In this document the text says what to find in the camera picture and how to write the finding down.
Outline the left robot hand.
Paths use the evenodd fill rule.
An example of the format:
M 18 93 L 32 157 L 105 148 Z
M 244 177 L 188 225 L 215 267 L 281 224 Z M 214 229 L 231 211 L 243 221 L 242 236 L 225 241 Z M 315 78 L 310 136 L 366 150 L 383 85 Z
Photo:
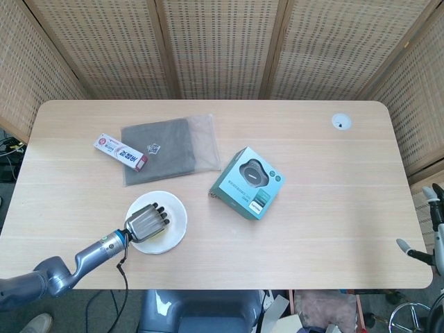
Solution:
M 161 233 L 168 224 L 165 208 L 152 203 L 132 213 L 126 219 L 125 230 L 132 242 L 141 243 Z

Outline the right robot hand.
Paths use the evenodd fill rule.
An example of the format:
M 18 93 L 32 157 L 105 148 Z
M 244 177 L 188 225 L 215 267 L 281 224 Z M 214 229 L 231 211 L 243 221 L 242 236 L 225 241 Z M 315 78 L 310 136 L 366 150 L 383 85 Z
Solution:
M 396 239 L 397 245 L 406 255 L 434 266 L 439 275 L 443 276 L 443 188 L 437 183 L 431 187 L 423 187 L 422 192 L 427 199 L 432 221 L 434 249 L 432 254 L 414 250 L 403 239 Z

